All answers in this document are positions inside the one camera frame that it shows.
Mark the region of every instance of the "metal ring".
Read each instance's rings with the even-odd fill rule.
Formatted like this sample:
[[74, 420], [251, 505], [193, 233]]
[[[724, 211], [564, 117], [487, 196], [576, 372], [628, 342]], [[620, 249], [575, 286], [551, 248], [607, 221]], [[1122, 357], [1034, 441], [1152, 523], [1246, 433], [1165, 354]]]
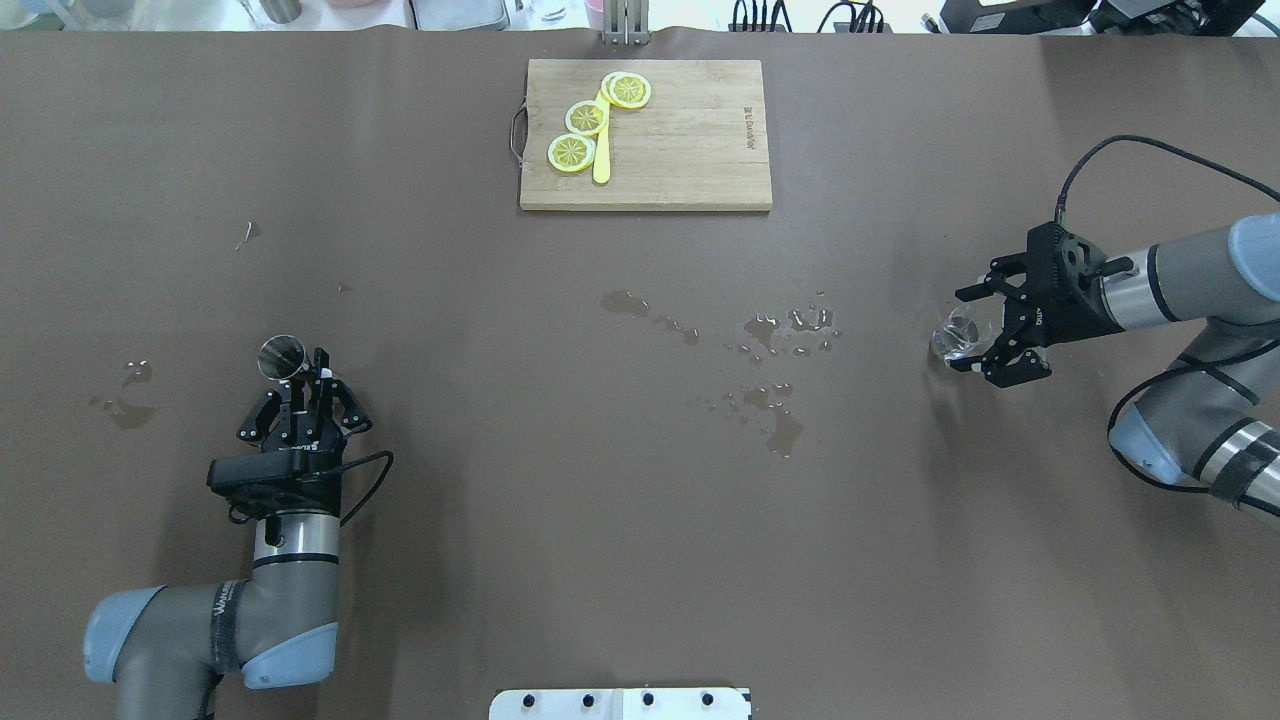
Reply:
[[526, 95], [520, 100], [520, 108], [516, 109], [516, 114], [511, 117], [511, 133], [507, 136], [507, 147], [511, 147], [511, 154], [516, 156], [516, 163], [520, 168], [525, 167], [525, 156], [516, 151], [516, 120], [520, 115], [525, 115], [525, 142], [529, 142], [529, 96]]

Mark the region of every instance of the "glass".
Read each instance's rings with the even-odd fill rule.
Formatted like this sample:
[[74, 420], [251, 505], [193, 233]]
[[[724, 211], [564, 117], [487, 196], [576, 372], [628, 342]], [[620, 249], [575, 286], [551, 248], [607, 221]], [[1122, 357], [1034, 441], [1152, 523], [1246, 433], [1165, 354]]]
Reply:
[[959, 360], [991, 342], [1002, 328], [1004, 304], [998, 300], [966, 302], [951, 310], [929, 337], [933, 354], [943, 360]]
[[525, 0], [534, 19], [543, 24], [558, 23], [564, 19], [566, 0]]

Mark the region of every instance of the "water spill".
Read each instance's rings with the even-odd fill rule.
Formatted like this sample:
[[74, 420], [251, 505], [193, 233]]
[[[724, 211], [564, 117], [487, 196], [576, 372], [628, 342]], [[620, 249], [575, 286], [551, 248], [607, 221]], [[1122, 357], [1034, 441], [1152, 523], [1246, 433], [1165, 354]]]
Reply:
[[678, 333], [685, 341], [685, 345], [698, 345], [698, 341], [701, 338], [698, 328], [686, 328], [684, 322], [677, 320], [671, 315], [658, 315], [650, 322], [655, 325], [666, 327], [668, 332]]
[[120, 387], [128, 387], [133, 383], [148, 383], [151, 382], [151, 363], [147, 360], [128, 361], [124, 364], [128, 375], [124, 375], [124, 382]]
[[[818, 307], [810, 305], [809, 310], [818, 310]], [[787, 313], [787, 318], [791, 318], [792, 329], [805, 331], [805, 332], [818, 332], [822, 328], [831, 327], [831, 307], [823, 307], [822, 310], [818, 310], [818, 315], [817, 318], [814, 318], [812, 323], [809, 322], [808, 318], [804, 316], [804, 313], [801, 313], [800, 310], [792, 310]]]
[[804, 433], [804, 424], [797, 423], [795, 418], [791, 416], [790, 410], [782, 410], [778, 407], [773, 411], [773, 419], [777, 425], [773, 428], [773, 434], [764, 443], [771, 452], [777, 452], [783, 457], [791, 457], [791, 448], [795, 447], [800, 434]]
[[605, 293], [604, 297], [600, 299], [600, 307], [604, 307], [609, 313], [628, 313], [636, 318], [645, 318], [649, 315], [649, 304], [645, 302], [644, 299], [636, 297], [625, 290]]
[[778, 329], [778, 319], [773, 315], [756, 313], [755, 318], [746, 322], [742, 329], [751, 337], [760, 341], [764, 347], [773, 347], [773, 331]]
[[125, 430], [141, 428], [142, 425], [150, 423], [151, 418], [156, 414], [156, 410], [159, 410], [159, 407], [131, 405], [125, 402], [123, 397], [102, 402], [102, 411], [111, 418], [111, 421], [115, 423], [116, 427]]
[[758, 387], [754, 389], [749, 389], [746, 391], [746, 393], [742, 395], [742, 402], [753, 407], [759, 407], [760, 410], [765, 409], [765, 404], [768, 401], [769, 401], [769, 388], [767, 387]]

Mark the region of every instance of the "small metal cup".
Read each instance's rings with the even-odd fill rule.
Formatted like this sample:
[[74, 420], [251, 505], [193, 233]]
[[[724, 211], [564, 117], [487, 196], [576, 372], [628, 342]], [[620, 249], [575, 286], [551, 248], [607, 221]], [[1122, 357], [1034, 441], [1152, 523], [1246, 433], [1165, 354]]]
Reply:
[[262, 12], [266, 17], [276, 24], [287, 24], [298, 19], [302, 14], [302, 3], [300, 0], [260, 0], [262, 3]]
[[307, 369], [307, 348], [291, 334], [278, 334], [257, 351], [257, 370], [269, 380], [287, 380]]

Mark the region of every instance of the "black cable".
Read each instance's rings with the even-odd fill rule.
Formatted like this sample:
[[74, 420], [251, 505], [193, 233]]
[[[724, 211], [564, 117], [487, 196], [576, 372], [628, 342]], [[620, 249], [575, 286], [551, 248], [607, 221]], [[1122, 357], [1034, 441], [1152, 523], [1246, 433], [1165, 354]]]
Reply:
[[1280, 37], [1280, 27], [1276, 27], [1276, 24], [1274, 22], [1263, 18], [1262, 15], [1260, 15], [1257, 13], [1253, 14], [1253, 19], [1258, 20], [1260, 23], [1262, 23], [1262, 27], [1265, 27], [1265, 28], [1270, 29], [1271, 32], [1276, 33], [1276, 37]]
[[822, 17], [822, 22], [818, 23], [817, 32], [822, 32], [822, 28], [827, 27], [827, 20], [831, 19], [831, 14], [836, 12], [836, 8], [849, 8], [849, 29], [854, 28], [854, 22], [858, 19], [858, 8], [863, 6], [861, 3], [851, 3], [850, 0], [840, 0], [831, 8], [827, 8], [827, 14]]
[[[1239, 355], [1233, 355], [1231, 357], [1225, 357], [1222, 360], [1213, 360], [1212, 363], [1192, 363], [1189, 365], [1183, 365], [1181, 368], [1170, 368], [1169, 370], [1165, 370], [1165, 372], [1158, 373], [1158, 374], [1156, 374], [1156, 375], [1153, 375], [1151, 378], [1147, 378], [1146, 380], [1143, 380], [1142, 383], [1139, 383], [1135, 388], [1133, 388], [1129, 392], [1126, 392], [1124, 395], [1124, 397], [1121, 397], [1120, 401], [1116, 402], [1116, 406], [1111, 410], [1111, 416], [1107, 418], [1107, 436], [1110, 437], [1111, 436], [1111, 429], [1116, 427], [1116, 421], [1120, 419], [1120, 411], [1124, 410], [1124, 406], [1128, 405], [1129, 401], [1133, 400], [1138, 393], [1146, 391], [1147, 388], [1149, 388], [1149, 387], [1152, 387], [1155, 384], [1162, 383], [1165, 380], [1176, 378], [1179, 375], [1187, 375], [1187, 374], [1190, 374], [1190, 373], [1199, 373], [1199, 372], [1203, 372], [1203, 370], [1211, 370], [1211, 369], [1222, 368], [1222, 366], [1226, 366], [1226, 365], [1235, 365], [1235, 364], [1239, 364], [1239, 363], [1247, 363], [1249, 360], [1253, 360], [1254, 357], [1261, 357], [1261, 356], [1266, 355], [1267, 352], [1271, 352], [1276, 347], [1280, 347], [1280, 340], [1274, 340], [1274, 341], [1271, 341], [1271, 342], [1268, 342], [1266, 345], [1262, 345], [1260, 347], [1256, 347], [1256, 348], [1253, 348], [1253, 350], [1251, 350], [1248, 352], [1242, 352]], [[1206, 487], [1169, 486], [1169, 484], [1165, 484], [1165, 483], [1162, 483], [1162, 482], [1160, 482], [1160, 480], [1157, 480], [1155, 478], [1148, 477], [1146, 473], [1139, 471], [1115, 447], [1111, 447], [1111, 454], [1116, 456], [1116, 460], [1119, 460], [1121, 465], [1124, 465], [1125, 470], [1129, 470], [1138, 479], [1140, 479], [1142, 482], [1147, 483], [1148, 486], [1157, 487], [1160, 489], [1166, 489], [1166, 491], [1170, 491], [1170, 492], [1190, 492], [1190, 493], [1206, 493], [1206, 492], [1208, 492], [1208, 488], [1206, 488]]]
[[365, 503], [369, 502], [374, 497], [374, 493], [378, 492], [378, 488], [380, 488], [383, 486], [383, 480], [387, 479], [387, 473], [392, 471], [392, 464], [396, 462], [396, 454], [392, 452], [390, 450], [379, 450], [378, 452], [375, 452], [372, 455], [366, 455], [365, 457], [361, 457], [360, 460], [352, 460], [351, 462], [347, 462], [346, 465], [342, 465], [339, 468], [335, 468], [335, 469], [328, 471], [330, 474], [332, 473], [344, 473], [344, 471], [347, 471], [347, 470], [349, 470], [352, 468], [358, 468], [358, 466], [364, 465], [365, 462], [372, 462], [374, 460], [378, 460], [380, 457], [385, 457], [387, 459], [387, 464], [383, 465], [383, 471], [378, 474], [378, 479], [374, 480], [374, 484], [369, 487], [369, 489], [365, 492], [365, 496], [361, 497], [360, 501], [356, 502], [356, 505], [353, 505], [351, 507], [351, 510], [346, 515], [342, 516], [342, 520], [338, 521], [338, 527], [339, 528], [343, 527], [343, 525], [346, 525], [348, 521], [351, 521], [351, 519], [356, 516], [356, 512], [360, 512], [360, 509], [364, 507]]
[[786, 23], [787, 32], [794, 32], [791, 29], [791, 15], [787, 13], [786, 0], [778, 0], [773, 4], [773, 18], [769, 22], [769, 32], [778, 32], [778, 12], [782, 13], [782, 19]]
[[849, 32], [863, 32], [867, 27], [867, 32], [874, 32], [868, 23], [876, 22], [876, 0], [867, 0], [867, 5], [863, 6], [863, 12], [858, 13], [858, 19], [849, 26]]
[[1116, 135], [1116, 136], [1108, 137], [1108, 138], [1103, 140], [1102, 142], [1094, 145], [1093, 150], [1089, 150], [1088, 152], [1085, 152], [1084, 156], [1080, 158], [1080, 161], [1076, 163], [1074, 168], [1071, 168], [1071, 172], [1068, 173], [1066, 182], [1062, 183], [1062, 191], [1059, 192], [1059, 195], [1057, 195], [1057, 205], [1053, 206], [1053, 222], [1056, 222], [1057, 224], [1062, 224], [1062, 220], [1066, 218], [1066, 193], [1068, 193], [1068, 191], [1071, 190], [1071, 182], [1075, 181], [1075, 176], [1078, 176], [1080, 173], [1080, 169], [1084, 168], [1084, 164], [1088, 163], [1094, 155], [1098, 154], [1100, 150], [1102, 150], [1107, 145], [1111, 145], [1112, 142], [1120, 142], [1121, 140], [1126, 140], [1129, 142], [1139, 142], [1142, 145], [1149, 145], [1152, 147], [1158, 147], [1161, 150], [1166, 150], [1169, 152], [1172, 152], [1174, 155], [1178, 155], [1179, 158], [1183, 158], [1185, 160], [1190, 160], [1193, 163], [1198, 163], [1201, 165], [1204, 165], [1206, 168], [1208, 168], [1211, 170], [1216, 170], [1219, 173], [1222, 173], [1224, 176], [1226, 176], [1226, 177], [1229, 177], [1229, 178], [1231, 178], [1234, 181], [1243, 182], [1244, 184], [1247, 184], [1247, 186], [1249, 186], [1249, 187], [1252, 187], [1252, 188], [1254, 188], [1254, 190], [1265, 193], [1267, 197], [1275, 200], [1276, 202], [1280, 202], [1280, 192], [1276, 192], [1275, 190], [1271, 190], [1270, 187], [1262, 184], [1261, 182], [1258, 182], [1258, 181], [1256, 181], [1256, 179], [1253, 179], [1253, 178], [1251, 178], [1248, 176], [1244, 176], [1242, 173], [1238, 173], [1238, 172], [1233, 170], [1231, 168], [1228, 168], [1226, 165], [1220, 165], [1220, 164], [1212, 161], [1212, 160], [1201, 158], [1199, 155], [1196, 155], [1193, 152], [1188, 152], [1187, 150], [1183, 150], [1181, 147], [1175, 147], [1172, 145], [1169, 145], [1167, 142], [1161, 142], [1158, 140], [1153, 140], [1153, 138], [1144, 137], [1144, 136], [1140, 136], [1140, 135]]

